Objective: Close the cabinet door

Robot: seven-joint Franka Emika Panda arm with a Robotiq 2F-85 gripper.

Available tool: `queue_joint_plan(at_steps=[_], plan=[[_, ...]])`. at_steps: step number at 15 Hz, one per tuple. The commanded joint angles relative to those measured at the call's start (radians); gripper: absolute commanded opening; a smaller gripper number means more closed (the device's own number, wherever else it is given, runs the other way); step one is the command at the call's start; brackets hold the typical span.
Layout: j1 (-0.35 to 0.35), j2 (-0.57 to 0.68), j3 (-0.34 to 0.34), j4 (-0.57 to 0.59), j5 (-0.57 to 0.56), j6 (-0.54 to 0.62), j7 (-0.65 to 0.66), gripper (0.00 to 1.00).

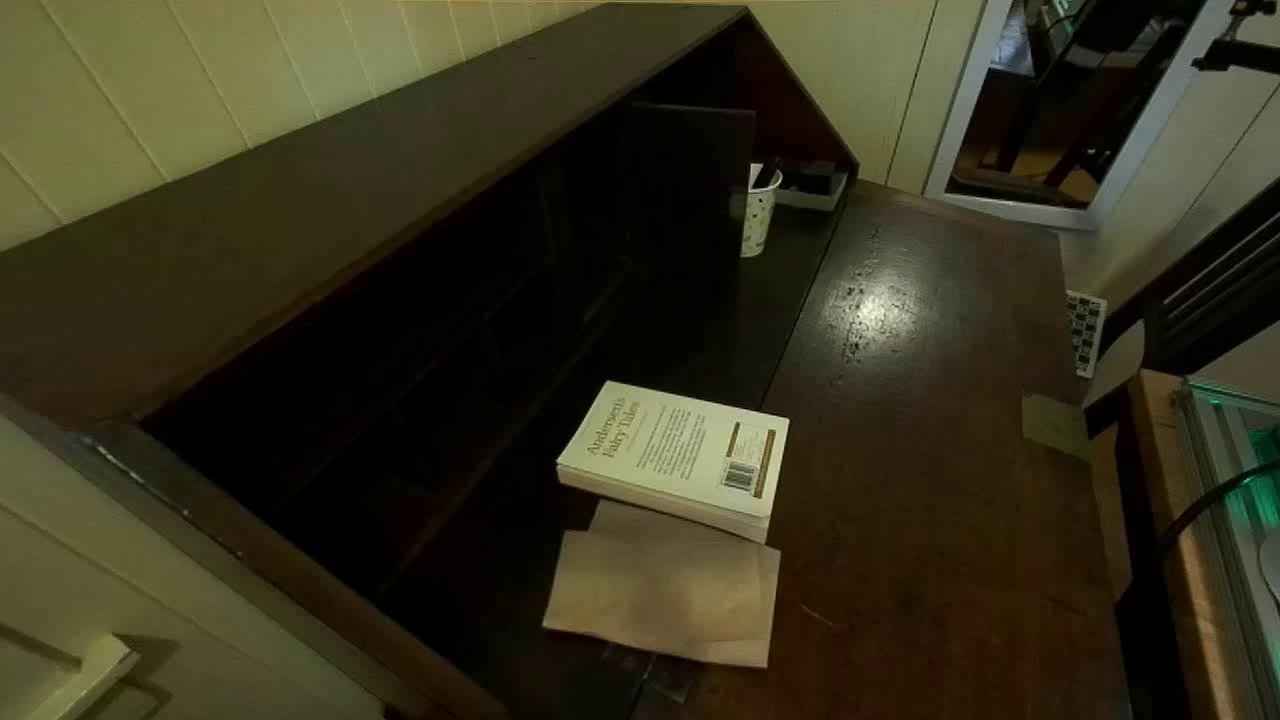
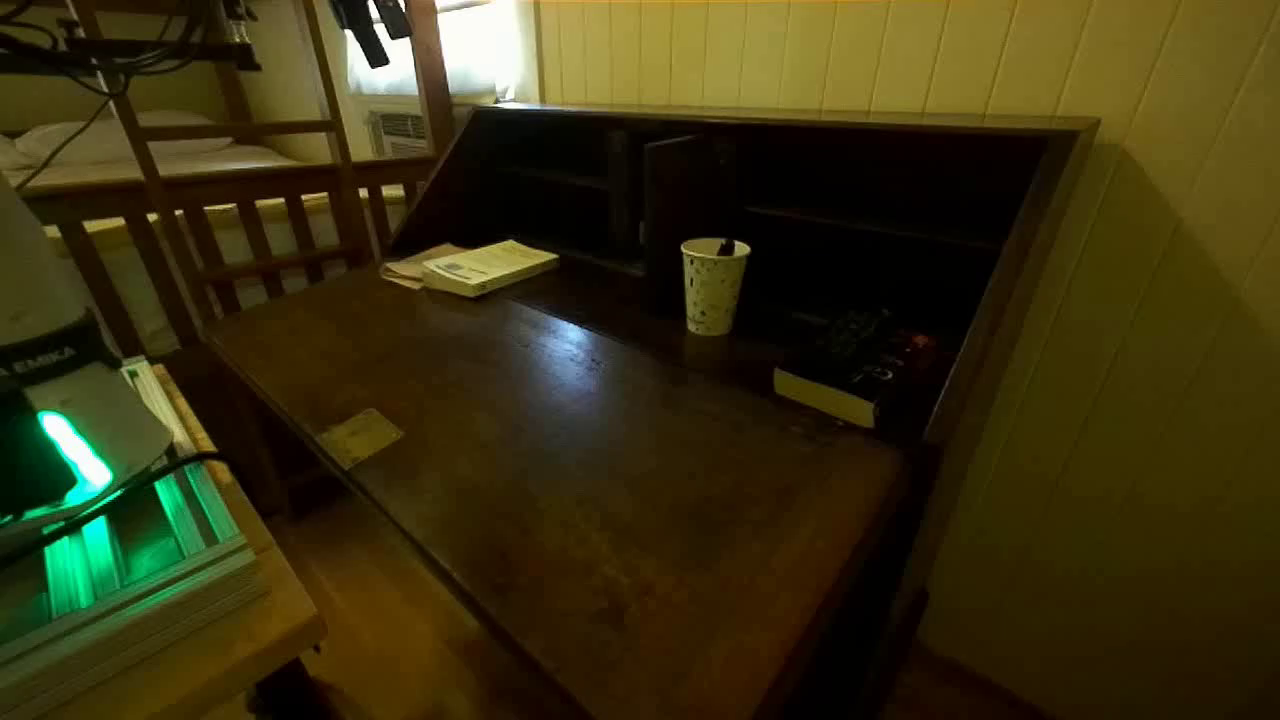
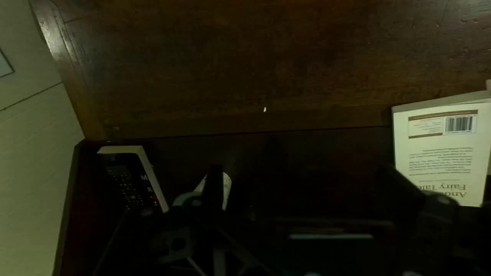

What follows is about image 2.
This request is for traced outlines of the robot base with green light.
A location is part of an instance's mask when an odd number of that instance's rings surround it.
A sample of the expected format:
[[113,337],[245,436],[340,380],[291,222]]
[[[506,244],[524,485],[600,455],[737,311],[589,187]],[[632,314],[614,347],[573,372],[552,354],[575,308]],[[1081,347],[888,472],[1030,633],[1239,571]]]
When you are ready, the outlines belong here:
[[31,720],[251,594],[257,553],[180,449],[156,377],[104,343],[0,183],[3,707]]

